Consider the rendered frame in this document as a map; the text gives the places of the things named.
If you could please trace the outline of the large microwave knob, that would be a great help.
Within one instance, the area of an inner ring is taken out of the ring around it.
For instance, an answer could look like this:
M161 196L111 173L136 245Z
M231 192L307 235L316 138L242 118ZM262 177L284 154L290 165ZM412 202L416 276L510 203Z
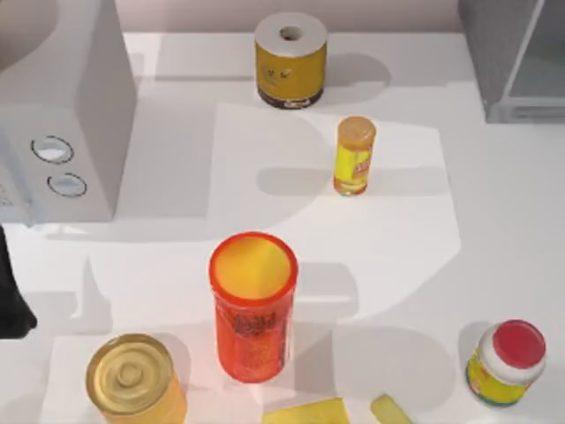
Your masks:
M67 163L74 157L72 146L64 139L56 136L32 140L30 148L34 155L45 163Z

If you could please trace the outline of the red lidded yellow jar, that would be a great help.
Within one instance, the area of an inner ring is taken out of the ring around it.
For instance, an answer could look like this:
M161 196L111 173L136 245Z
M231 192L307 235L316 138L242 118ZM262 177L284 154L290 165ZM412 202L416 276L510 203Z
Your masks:
M546 366L546 341L524 320L506 320L481 336L465 367L466 382L484 403L510 407L518 403Z

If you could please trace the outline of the pale yellow stick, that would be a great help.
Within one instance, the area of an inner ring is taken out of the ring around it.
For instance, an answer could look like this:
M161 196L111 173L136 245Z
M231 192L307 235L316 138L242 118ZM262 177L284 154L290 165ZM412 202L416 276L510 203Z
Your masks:
M390 395L375 398L370 410L379 424L412 424L411 418Z

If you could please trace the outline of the small yellow bottle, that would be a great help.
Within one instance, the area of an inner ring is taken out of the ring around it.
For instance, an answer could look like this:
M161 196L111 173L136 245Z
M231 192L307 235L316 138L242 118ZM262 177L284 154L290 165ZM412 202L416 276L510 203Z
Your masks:
M368 184L377 130L366 117L343 119L337 128L334 189L341 195L361 194Z

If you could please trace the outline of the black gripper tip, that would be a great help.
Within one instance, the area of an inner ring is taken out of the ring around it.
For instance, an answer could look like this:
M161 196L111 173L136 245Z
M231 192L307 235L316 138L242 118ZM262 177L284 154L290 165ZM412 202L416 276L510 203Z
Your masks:
M18 288L4 228L0 225L0 340L24 338L37 323Z

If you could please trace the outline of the orange cup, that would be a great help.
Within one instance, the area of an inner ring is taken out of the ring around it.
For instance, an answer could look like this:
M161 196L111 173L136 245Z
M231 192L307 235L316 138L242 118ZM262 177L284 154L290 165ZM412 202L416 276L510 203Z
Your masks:
M278 375L289 356L296 255L271 234L238 233L213 251L208 278L223 370L244 383Z

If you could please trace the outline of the flat yellow square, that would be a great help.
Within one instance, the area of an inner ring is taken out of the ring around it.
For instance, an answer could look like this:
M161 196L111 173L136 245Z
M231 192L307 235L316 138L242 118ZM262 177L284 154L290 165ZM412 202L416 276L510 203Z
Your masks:
M261 424L350 424L341 397L263 413Z

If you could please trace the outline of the grey cabinet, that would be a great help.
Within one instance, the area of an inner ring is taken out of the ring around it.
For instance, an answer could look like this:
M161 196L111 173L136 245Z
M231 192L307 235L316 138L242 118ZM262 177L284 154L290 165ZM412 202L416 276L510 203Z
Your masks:
M458 0L490 124L565 124L565 0Z

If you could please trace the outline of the yellow tin can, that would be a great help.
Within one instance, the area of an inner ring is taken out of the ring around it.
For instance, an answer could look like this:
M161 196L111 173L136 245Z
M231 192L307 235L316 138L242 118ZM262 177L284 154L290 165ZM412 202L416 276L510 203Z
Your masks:
M187 400L169 351L140 333L110 339L86 371L89 399L108 424L184 424Z

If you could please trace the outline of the small microwave knob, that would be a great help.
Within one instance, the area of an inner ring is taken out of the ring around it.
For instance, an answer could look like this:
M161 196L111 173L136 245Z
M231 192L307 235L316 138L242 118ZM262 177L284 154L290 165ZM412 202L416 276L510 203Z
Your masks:
M52 192L63 197L77 198L87 192L87 183L72 173L48 177L47 184Z

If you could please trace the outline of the pale microwave oven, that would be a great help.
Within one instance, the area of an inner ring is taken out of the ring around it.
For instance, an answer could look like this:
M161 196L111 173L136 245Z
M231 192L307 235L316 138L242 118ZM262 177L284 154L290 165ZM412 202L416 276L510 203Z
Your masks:
M115 0L0 0L0 223L111 220L136 103ZM40 160L30 143L46 136L74 157ZM52 192L65 173L87 192Z

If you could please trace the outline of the yellow wrapped paper roll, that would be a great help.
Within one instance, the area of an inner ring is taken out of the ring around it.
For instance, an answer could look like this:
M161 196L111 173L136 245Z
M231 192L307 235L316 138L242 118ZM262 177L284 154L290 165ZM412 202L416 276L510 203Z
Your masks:
M279 12L256 27L255 80L260 98L282 110L315 104L325 86L328 30L303 12Z

